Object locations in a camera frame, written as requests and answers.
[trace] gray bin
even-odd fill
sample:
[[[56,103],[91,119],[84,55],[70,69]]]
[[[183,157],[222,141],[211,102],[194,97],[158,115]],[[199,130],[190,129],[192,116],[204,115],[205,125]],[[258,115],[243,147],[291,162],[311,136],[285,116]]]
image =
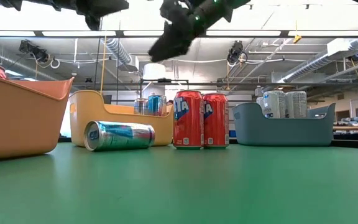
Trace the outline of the gray bin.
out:
[[[335,103],[308,110],[309,118],[269,119],[257,103],[233,108],[239,144],[248,146],[328,146],[333,139]]]

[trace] can lying on side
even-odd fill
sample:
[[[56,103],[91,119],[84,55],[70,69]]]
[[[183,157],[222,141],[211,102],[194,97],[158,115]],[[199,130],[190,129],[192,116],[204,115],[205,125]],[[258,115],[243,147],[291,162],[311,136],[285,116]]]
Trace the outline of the can lying on side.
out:
[[[89,122],[84,135],[89,151],[147,149],[155,139],[151,125],[108,121]]]

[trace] plastic bin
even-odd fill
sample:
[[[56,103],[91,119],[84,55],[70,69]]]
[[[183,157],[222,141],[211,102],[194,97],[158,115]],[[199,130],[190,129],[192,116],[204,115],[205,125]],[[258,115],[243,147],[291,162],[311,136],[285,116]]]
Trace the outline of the plastic bin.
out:
[[[76,91],[70,98],[71,141],[85,147],[84,131],[90,121],[115,121],[149,124],[155,131],[154,146],[166,146],[172,142],[173,106],[167,106],[166,116],[134,114],[133,106],[105,105],[103,97],[93,90]]]
[[[328,146],[333,140],[335,103],[308,111],[309,118],[268,119],[257,103],[233,108],[239,144],[249,146]]]
[[[0,78],[0,158],[55,148],[72,82]]]

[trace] can top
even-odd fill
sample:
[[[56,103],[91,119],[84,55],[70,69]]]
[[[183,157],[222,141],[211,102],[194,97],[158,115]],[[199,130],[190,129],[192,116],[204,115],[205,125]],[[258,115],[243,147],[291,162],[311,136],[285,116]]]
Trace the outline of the can top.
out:
[[[178,91],[178,92],[183,92],[183,91],[192,91],[192,92],[198,92],[198,93],[200,93],[200,94],[201,94],[201,92],[200,92],[200,91],[198,91],[198,90],[180,90],[180,91]]]
[[[226,94],[224,94],[224,93],[205,93],[203,95],[204,96],[206,96],[206,95],[224,95],[224,96],[226,96]]]
[[[95,150],[100,143],[100,129],[95,121],[91,121],[85,128],[85,147],[89,151]]]
[[[155,96],[158,96],[158,97],[166,97],[166,96],[163,96],[163,95],[150,95],[149,98],[150,98],[150,97],[155,97]]]

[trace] red soda can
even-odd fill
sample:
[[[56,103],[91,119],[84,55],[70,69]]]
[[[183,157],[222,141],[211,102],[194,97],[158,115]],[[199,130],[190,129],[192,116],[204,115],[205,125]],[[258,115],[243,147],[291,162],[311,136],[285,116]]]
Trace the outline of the red soda can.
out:
[[[204,144],[204,103],[199,91],[179,91],[173,101],[173,145],[200,149]]]
[[[222,93],[210,93],[204,100],[204,148],[226,148],[229,145],[229,105]]]

